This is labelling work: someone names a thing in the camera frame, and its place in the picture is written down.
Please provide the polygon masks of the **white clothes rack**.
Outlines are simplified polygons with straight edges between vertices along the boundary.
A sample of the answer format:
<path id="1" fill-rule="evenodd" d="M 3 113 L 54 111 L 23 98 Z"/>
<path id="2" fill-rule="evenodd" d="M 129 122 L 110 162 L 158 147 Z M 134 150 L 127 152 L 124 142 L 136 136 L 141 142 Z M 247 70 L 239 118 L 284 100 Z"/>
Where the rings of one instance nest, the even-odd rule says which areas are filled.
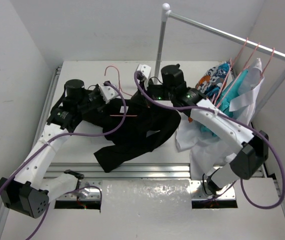
<path id="1" fill-rule="evenodd" d="M 160 34 L 159 34 L 155 69 L 154 69 L 155 76 L 158 76 L 159 72 L 160 72 L 160 65 L 161 65 L 161 61 L 162 61 L 162 50 L 163 50 L 163 44 L 164 44 L 164 39 L 165 39 L 165 31 L 166 31 L 166 23 L 167 23 L 167 20 L 169 18 L 177 20 L 177 21 L 185 23 L 185 24 L 188 24 L 190 26 L 196 27 L 198 29 L 204 30 L 208 33 L 222 37 L 222 38 L 229 40 L 229 41 L 232 41 L 234 43 L 243 45 L 247 48 L 257 50 L 260 53 L 266 54 L 268 56 L 275 57 L 276 59 L 279 59 L 279 60 L 282 60 L 285 62 L 285 53 L 282 53 L 282 52 L 279 52 L 276 50 L 272 50 L 271 48 L 263 46 L 259 43 L 255 43 L 253 41 L 246 40 L 246 39 L 241 38 L 239 36 L 233 35 L 231 33 L 222 31 L 220 29 L 214 28 L 212 26 L 200 23 L 196 20 L 193 20 L 193 19 L 190 19 L 188 17 L 174 13 L 171 11 L 170 5 L 168 3 L 164 3 L 161 7 Z M 276 82 L 272 85 L 272 87 L 268 90 L 268 92 L 264 95 L 264 97 L 261 99 L 261 101 L 257 104 L 256 112 L 255 112 L 256 114 L 258 114 L 261 111 L 261 109 L 266 105 L 268 100 L 272 97 L 272 95 L 276 92 L 276 90 L 280 87 L 280 85 L 284 82 L 284 80 L 285 80 L 285 69 L 280 74 L 280 76 L 277 78 Z"/>

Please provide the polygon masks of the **white shirt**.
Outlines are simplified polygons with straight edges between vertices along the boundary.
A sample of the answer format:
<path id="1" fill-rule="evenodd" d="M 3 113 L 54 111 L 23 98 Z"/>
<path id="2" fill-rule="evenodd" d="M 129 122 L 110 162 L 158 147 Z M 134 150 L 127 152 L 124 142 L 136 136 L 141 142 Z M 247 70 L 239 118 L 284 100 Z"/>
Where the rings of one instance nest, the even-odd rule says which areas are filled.
<path id="1" fill-rule="evenodd" d="M 256 100 L 264 82 L 263 66 L 256 58 L 235 80 L 232 88 L 226 87 L 216 101 L 227 116 L 249 124 L 256 110 Z M 204 125 L 188 120 L 183 115 L 176 132 L 176 147 L 179 152 L 190 151 L 190 176 L 200 180 L 204 174 L 213 172 L 215 165 L 224 166 L 236 156 L 230 147 Z"/>

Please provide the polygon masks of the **black shirt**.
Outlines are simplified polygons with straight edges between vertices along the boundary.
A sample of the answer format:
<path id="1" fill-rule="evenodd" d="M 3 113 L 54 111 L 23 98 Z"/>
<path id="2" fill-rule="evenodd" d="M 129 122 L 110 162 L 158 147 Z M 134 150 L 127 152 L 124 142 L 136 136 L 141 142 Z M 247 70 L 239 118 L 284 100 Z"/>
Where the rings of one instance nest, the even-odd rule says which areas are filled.
<path id="1" fill-rule="evenodd" d="M 113 130 L 122 120 L 122 116 L 111 116 L 108 107 L 92 110 L 84 114 L 82 119 L 101 127 L 104 133 Z M 152 152 L 164 144 L 176 131 L 181 116 L 177 111 L 164 109 L 148 103 L 140 96 L 120 102 L 126 106 L 124 123 L 115 132 L 105 138 L 113 142 L 94 153 L 96 160 L 104 172 L 109 173 L 122 163 L 130 161 L 146 153 Z"/>

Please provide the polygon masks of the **pink hanger under white shirt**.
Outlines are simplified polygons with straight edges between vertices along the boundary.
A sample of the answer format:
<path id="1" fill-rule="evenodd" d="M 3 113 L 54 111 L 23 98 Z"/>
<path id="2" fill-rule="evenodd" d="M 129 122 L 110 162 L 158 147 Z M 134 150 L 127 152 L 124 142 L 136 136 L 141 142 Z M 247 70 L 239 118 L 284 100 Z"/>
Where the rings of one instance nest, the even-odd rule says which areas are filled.
<path id="1" fill-rule="evenodd" d="M 275 48 L 272 48 L 272 52 L 268 62 L 262 68 L 262 62 L 260 58 L 257 58 L 248 68 L 248 72 L 251 73 L 250 89 L 253 90 L 265 79 L 265 71 L 268 68 L 273 56 L 275 54 Z"/>

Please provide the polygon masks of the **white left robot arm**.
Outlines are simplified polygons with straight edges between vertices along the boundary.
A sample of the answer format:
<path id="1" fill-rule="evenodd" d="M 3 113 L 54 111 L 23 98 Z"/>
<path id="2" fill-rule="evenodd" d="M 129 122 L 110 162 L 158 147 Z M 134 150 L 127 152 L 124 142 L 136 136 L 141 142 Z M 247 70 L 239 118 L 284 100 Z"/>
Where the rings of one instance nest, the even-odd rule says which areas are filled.
<path id="1" fill-rule="evenodd" d="M 68 80 L 23 168 L 12 180 L 0 179 L 0 197 L 5 207 L 37 219 L 51 201 L 77 189 L 84 176 L 72 170 L 66 170 L 48 183 L 43 178 L 60 147 L 82 122 L 83 115 L 100 111 L 115 97 L 118 93 L 110 85 L 96 84 L 93 90 L 87 90 L 82 80 Z"/>

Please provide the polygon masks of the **pink wire hanger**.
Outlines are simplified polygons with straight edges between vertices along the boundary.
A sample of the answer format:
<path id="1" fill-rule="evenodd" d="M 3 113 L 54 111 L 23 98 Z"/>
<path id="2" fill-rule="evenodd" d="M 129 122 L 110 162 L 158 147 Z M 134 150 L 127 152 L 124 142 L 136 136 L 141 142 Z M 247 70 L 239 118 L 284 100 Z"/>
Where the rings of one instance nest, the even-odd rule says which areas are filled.
<path id="1" fill-rule="evenodd" d="M 107 74 L 107 70 L 108 68 L 114 68 L 116 69 L 117 71 L 117 79 L 118 79 L 118 90 L 123 94 L 123 95 L 127 95 L 127 96 L 130 96 L 130 97 L 133 97 L 132 94 L 129 94 L 127 92 L 124 92 L 122 87 L 121 87 L 121 79 L 120 79 L 120 71 L 119 69 L 116 67 L 116 66 L 113 66 L 113 65 L 109 65 L 105 68 L 104 70 L 104 76 L 106 76 Z M 116 101 L 112 100 L 111 102 L 111 105 L 108 106 L 107 108 L 109 110 L 111 110 L 111 116 L 112 117 L 119 117 L 119 116 L 122 116 L 124 114 L 124 111 L 125 110 L 128 110 L 127 107 L 124 107 L 123 105 L 120 105 L 121 103 L 121 99 L 118 99 L 118 98 L 115 98 Z"/>

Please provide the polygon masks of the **aluminium rail frame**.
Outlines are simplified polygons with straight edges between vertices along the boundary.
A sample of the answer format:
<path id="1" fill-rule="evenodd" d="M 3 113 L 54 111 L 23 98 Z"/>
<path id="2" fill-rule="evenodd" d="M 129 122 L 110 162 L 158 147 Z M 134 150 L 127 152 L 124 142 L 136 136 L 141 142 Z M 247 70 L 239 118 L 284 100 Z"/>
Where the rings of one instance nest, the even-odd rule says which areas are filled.
<path id="1" fill-rule="evenodd" d="M 268 135 L 219 110 L 196 88 L 187 86 L 179 64 L 161 69 L 161 84 L 150 82 L 147 65 L 134 73 L 137 92 L 125 99 L 111 82 L 85 88 L 80 79 L 70 79 L 50 111 L 43 132 L 27 158 L 8 178 L 0 179 L 0 200 L 8 209 L 34 219 L 44 219 L 50 203 L 64 194 L 81 191 L 81 173 L 65 170 L 43 182 L 57 151 L 76 128 L 86 121 L 103 129 L 112 146 L 94 155 L 104 172 L 151 152 L 166 142 L 178 128 L 181 114 L 201 123 L 229 145 L 235 158 L 204 180 L 202 188 L 216 200 L 223 188 L 248 180 L 276 150 Z"/>

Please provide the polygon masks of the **pink hanger under patterned shirt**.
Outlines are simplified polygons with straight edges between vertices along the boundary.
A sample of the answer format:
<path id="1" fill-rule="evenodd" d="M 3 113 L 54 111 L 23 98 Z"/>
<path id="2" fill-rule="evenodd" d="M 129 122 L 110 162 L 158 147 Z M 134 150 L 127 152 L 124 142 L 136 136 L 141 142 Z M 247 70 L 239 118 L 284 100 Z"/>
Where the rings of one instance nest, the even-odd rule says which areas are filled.
<path id="1" fill-rule="evenodd" d="M 230 59 L 230 67 L 229 67 L 229 70 L 228 70 L 228 72 L 227 72 L 227 74 L 226 74 L 226 76 L 225 76 L 225 78 L 224 78 L 224 81 L 223 81 L 223 83 L 222 83 L 222 86 L 221 86 L 221 88 L 220 88 L 218 94 L 217 94 L 217 95 L 214 95 L 215 98 L 213 97 L 213 98 L 211 99 L 211 102 L 212 102 L 214 105 L 216 105 L 217 100 L 219 99 L 219 97 L 220 97 L 222 91 L 224 90 L 224 88 L 225 88 L 225 86 L 226 86 L 226 84 L 227 84 L 227 80 L 228 80 L 229 74 L 230 74 L 230 72 L 231 72 L 233 66 L 234 66 L 235 63 L 237 62 L 238 58 L 240 57 L 241 53 L 243 52 L 243 50 L 244 50 L 244 48 L 245 48 L 245 46 L 246 46 L 246 44 L 247 44 L 248 39 L 249 39 L 248 37 L 245 39 L 245 42 L 244 42 L 244 44 L 242 45 L 242 47 L 241 47 L 241 49 L 239 50 L 239 52 L 238 52 L 238 54 L 236 55 L 236 57 L 235 57 L 234 59 Z"/>

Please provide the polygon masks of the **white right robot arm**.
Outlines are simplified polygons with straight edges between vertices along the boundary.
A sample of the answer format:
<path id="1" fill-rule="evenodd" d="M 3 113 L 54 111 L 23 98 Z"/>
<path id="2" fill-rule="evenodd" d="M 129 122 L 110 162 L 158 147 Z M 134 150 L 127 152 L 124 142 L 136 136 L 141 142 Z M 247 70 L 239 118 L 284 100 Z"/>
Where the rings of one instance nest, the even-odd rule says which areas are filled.
<path id="1" fill-rule="evenodd" d="M 134 72 L 134 82 L 137 89 L 148 101 L 167 110 L 182 112 L 194 121 L 205 125 L 223 140 L 235 154 L 231 162 L 215 170 L 207 178 L 206 189 L 212 194 L 216 194 L 223 187 L 237 180 L 250 179 L 268 159 L 270 143 L 265 132 L 257 131 L 230 118 L 194 88 L 184 86 L 181 95 L 172 97 L 172 106 L 163 105 L 149 97 L 142 88 L 139 78 L 144 77 L 142 71 L 136 70 Z"/>

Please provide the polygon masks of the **white foam board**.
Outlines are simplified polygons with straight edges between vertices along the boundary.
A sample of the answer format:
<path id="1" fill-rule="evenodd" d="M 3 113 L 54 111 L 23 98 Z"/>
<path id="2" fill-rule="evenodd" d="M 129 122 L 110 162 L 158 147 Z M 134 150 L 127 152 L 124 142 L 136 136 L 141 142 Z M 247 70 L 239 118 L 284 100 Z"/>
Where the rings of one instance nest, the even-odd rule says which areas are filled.
<path id="1" fill-rule="evenodd" d="M 50 208 L 44 222 L 10 211 L 4 240 L 285 240 L 281 207 L 258 209 L 235 185 L 236 208 L 192 208 L 186 180 L 102 183 L 96 209 Z"/>

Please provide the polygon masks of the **pink hanger under teal shirt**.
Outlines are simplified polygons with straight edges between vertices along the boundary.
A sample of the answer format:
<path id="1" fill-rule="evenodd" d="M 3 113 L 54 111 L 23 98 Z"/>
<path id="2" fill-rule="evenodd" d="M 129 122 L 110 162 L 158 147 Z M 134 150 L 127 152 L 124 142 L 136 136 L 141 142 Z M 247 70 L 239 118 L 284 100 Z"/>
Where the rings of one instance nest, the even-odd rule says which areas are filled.
<path id="1" fill-rule="evenodd" d="M 245 62 L 245 64 L 243 65 L 243 68 L 241 70 L 241 72 L 237 75 L 237 77 L 233 80 L 233 82 L 230 84 L 230 87 L 228 88 L 227 92 L 224 94 L 224 96 L 221 98 L 221 100 L 218 102 L 218 104 L 216 105 L 217 108 L 219 108 L 222 104 L 222 102 L 224 101 L 224 99 L 226 98 L 226 96 L 229 94 L 229 92 L 233 89 L 234 85 L 236 84 L 236 82 L 238 81 L 238 78 L 241 76 L 242 72 L 248 67 L 248 63 L 250 61 L 250 59 L 252 58 L 252 56 L 254 55 L 254 53 L 257 51 L 258 47 L 260 46 L 260 42 L 256 45 L 256 47 L 253 49 L 252 53 L 250 54 L 250 56 L 248 57 L 247 61 Z"/>

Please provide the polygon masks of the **teal shirt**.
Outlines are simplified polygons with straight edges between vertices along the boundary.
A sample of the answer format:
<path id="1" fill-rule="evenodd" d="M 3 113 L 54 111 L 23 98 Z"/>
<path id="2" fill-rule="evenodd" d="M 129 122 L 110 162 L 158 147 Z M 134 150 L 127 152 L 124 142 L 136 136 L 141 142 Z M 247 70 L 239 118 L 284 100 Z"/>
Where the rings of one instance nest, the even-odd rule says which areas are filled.
<path id="1" fill-rule="evenodd" d="M 248 100 L 245 100 L 245 94 L 249 92 L 251 88 L 250 81 L 249 70 L 245 69 L 219 107 L 219 110 L 221 110 L 228 117 L 241 121 L 242 123 L 248 122 L 249 114 L 243 112 L 246 112 L 245 109 L 248 105 Z M 230 84 L 222 91 L 217 104 L 227 92 Z"/>

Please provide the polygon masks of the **blue orange patterned shirt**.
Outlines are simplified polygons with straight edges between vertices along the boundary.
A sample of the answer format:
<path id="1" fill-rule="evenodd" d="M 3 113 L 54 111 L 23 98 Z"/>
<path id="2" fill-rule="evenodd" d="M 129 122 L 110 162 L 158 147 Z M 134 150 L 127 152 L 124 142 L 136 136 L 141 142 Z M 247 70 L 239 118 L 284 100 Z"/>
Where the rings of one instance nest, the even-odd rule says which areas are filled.
<path id="1" fill-rule="evenodd" d="M 214 95 L 217 96 L 222 87 L 230 65 L 229 60 L 210 68 L 197 82 L 195 88 L 212 101 L 212 98 L 215 98 Z"/>

